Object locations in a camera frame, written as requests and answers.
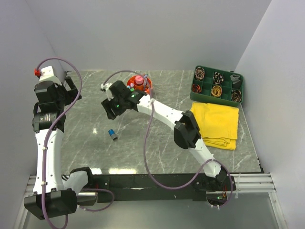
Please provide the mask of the blue grey cylinder cap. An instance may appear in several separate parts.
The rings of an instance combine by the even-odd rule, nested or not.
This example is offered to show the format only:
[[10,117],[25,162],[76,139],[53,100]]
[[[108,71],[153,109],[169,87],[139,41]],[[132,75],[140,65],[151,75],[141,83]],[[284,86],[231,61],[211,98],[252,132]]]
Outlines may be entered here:
[[113,141],[118,139],[118,137],[113,129],[108,130],[108,133]]

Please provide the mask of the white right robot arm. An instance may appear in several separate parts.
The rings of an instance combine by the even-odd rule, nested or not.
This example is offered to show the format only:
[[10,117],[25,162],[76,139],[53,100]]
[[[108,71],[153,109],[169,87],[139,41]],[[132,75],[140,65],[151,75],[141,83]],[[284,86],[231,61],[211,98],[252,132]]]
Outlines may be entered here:
[[129,89],[122,81],[101,84],[101,90],[107,98],[102,106],[107,117],[114,120],[126,110],[135,110],[150,115],[173,130],[174,142],[182,149],[189,150],[201,164],[207,180],[203,187],[208,191],[221,191],[230,180],[224,166],[217,162],[205,145],[197,121],[190,110],[185,112],[170,108],[139,89]]

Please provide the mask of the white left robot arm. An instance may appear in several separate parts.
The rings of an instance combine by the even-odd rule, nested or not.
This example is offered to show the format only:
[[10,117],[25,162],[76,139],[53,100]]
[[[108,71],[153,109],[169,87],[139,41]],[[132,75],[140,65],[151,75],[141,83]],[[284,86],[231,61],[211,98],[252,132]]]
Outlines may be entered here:
[[72,170],[67,181],[61,177],[61,144],[66,120],[64,108],[74,99],[81,99],[71,77],[65,77],[65,82],[69,90],[56,78],[40,79],[34,87],[38,99],[32,120],[38,147],[37,173],[33,194],[24,199],[24,206],[40,220],[45,219],[44,213],[49,218],[74,213],[80,191],[89,192],[95,187],[89,167]]

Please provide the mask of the pink tube of crayons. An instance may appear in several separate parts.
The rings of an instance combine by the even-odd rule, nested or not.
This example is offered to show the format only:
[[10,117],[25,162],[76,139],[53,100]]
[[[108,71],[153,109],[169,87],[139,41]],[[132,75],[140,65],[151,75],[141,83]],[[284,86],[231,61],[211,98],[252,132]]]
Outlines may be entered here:
[[134,79],[134,88],[143,91],[143,77],[140,75],[137,75]]

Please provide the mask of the white pen lilac cap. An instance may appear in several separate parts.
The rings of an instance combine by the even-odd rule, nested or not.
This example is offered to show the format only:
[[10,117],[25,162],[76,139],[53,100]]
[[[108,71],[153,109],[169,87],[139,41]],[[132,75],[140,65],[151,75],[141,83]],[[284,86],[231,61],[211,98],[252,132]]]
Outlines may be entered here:
[[145,74],[145,75],[143,76],[143,87],[144,87],[144,88],[145,88],[146,85],[147,85],[147,77],[148,77],[147,74]]

